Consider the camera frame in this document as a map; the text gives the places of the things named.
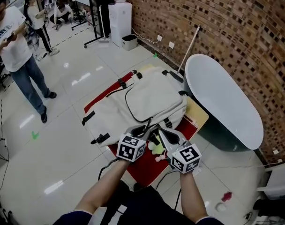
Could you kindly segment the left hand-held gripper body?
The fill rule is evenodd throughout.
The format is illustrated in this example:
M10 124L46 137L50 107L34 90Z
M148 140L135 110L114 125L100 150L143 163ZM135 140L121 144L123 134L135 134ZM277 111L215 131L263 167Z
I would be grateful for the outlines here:
M144 154L146 143L146 140L134 137L130 133L122 134L118 142L116 157L135 162Z

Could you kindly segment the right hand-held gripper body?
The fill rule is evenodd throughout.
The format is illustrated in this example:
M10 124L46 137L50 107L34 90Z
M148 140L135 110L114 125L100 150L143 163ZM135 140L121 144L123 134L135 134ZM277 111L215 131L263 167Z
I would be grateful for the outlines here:
M181 173L192 172L199 166L201 153L196 144L186 141L183 145L176 147L167 153L172 168Z

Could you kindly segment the beige backpack with black straps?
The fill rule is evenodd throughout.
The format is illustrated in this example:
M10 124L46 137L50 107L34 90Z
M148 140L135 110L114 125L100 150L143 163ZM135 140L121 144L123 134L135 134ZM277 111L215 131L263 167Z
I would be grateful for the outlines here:
M95 102L82 124L93 136L91 144L100 147L118 142L134 126L176 128L187 108L187 93L163 68L151 67L132 73L126 82Z

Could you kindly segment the person's left forearm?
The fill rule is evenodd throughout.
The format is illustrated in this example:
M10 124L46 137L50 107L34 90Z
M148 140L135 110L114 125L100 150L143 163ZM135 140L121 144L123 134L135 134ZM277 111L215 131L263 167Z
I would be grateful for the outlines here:
M110 170L84 194L75 210L84 210L93 214L99 207L105 206L116 190L129 164L129 161L123 159L117 161Z

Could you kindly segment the person's right forearm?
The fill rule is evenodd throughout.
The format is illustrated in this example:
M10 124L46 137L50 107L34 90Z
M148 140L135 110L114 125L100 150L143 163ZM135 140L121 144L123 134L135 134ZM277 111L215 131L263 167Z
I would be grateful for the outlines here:
M181 207L183 215L195 224L208 216L204 201L192 173L180 174Z

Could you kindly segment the small red object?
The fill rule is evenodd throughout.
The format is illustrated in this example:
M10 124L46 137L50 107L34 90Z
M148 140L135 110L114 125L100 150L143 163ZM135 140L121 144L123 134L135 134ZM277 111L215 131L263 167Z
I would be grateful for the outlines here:
M231 198L232 198L232 192L228 191L223 195L221 201L225 203L226 201L229 201Z

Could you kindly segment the white oval bathtub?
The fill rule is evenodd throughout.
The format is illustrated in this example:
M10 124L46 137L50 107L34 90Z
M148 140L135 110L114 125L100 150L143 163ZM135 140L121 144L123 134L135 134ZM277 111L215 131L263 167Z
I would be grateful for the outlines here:
M184 88L209 116L199 130L201 137L228 152L261 146L264 129L258 111L217 61L204 54L190 56Z

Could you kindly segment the person's dark clothing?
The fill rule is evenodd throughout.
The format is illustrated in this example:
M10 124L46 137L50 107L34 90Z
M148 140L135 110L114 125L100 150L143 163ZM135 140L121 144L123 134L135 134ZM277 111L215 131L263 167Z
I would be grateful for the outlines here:
M132 192L121 182L105 207L95 213L74 210L53 225L224 225L214 217L194 223L166 204L152 186Z

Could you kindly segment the white waste bin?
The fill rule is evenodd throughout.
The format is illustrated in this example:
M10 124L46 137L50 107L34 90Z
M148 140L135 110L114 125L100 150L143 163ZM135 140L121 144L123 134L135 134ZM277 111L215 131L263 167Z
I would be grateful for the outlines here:
M126 51L130 51L137 47L137 36L130 34L122 38L122 47Z

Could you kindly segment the grey chair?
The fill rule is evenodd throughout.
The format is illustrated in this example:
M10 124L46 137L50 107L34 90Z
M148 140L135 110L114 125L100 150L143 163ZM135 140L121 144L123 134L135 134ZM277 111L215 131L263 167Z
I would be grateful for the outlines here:
M258 192L265 194L264 199L258 199L253 210L259 217L285 218L285 163L265 169L270 174L264 187L258 187Z

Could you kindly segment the white water dispenser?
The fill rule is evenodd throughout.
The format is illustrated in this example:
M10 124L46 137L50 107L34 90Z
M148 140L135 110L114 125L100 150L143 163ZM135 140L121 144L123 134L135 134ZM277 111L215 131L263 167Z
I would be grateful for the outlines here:
M122 47L122 38L131 34L132 4L128 2L108 5L111 39Z

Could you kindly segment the white flat mop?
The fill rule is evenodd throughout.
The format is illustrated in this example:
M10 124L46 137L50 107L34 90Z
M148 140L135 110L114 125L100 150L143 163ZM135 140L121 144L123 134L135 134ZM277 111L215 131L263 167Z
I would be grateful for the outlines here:
M102 38L99 39L99 46L100 47L108 47L110 39L105 35L105 29L103 24L103 17L102 17L102 6L99 6L99 14L100 14L100 20L101 20L101 27L102 27Z

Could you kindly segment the black rolling stand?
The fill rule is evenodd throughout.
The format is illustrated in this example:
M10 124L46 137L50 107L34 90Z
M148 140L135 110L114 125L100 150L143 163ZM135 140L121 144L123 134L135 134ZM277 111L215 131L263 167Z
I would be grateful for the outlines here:
M105 35L109 38L110 36L110 21L109 21L109 11L108 5L114 2L113 0L90 0L90 14L91 14L91 25L93 27L93 32L95 38L91 41L88 41L84 44L84 48L88 48L93 42L99 42L99 39L102 38L102 27L99 14L99 6L102 6L102 17L103 24L105 29Z

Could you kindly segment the yellow-green plush keychain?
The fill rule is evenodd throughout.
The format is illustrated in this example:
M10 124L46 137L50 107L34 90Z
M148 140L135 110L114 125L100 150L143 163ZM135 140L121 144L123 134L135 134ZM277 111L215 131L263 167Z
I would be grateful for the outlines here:
M151 151L153 155L162 155L164 153L165 148L163 147L158 135L155 136L150 142L155 143L157 146L153 151Z

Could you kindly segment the white-handled mop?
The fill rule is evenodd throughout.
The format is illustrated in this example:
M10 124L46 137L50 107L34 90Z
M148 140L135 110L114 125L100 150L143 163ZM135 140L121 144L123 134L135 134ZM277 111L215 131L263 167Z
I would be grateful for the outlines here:
M191 43L190 43L190 45L189 45L189 47L188 47L188 49L187 49L187 51L186 51L186 53L185 53L185 56L184 56L184 58L183 58L183 60L182 60L182 62L181 62L181 64L180 64L179 68L177 69L177 71L176 71L176 70L171 70L171 71L169 72L170 75L171 75L175 80L177 80L179 83L183 83L183 82L184 82L184 77L185 77L185 76L184 76L184 75L181 75L181 74L180 74L180 71L181 71L181 69L182 69L182 67L183 67L183 65L184 65L184 61L186 60L186 58L187 58L187 56L188 56L190 50L192 49L192 47L193 47L193 45L194 45L194 43L195 43L195 40L196 40L196 37L197 37L197 35L198 35L198 32L199 32L200 28L201 28L201 26L198 25L198 27L197 27L197 29L196 29L196 31L195 31L195 33L194 33L193 39L191 40Z

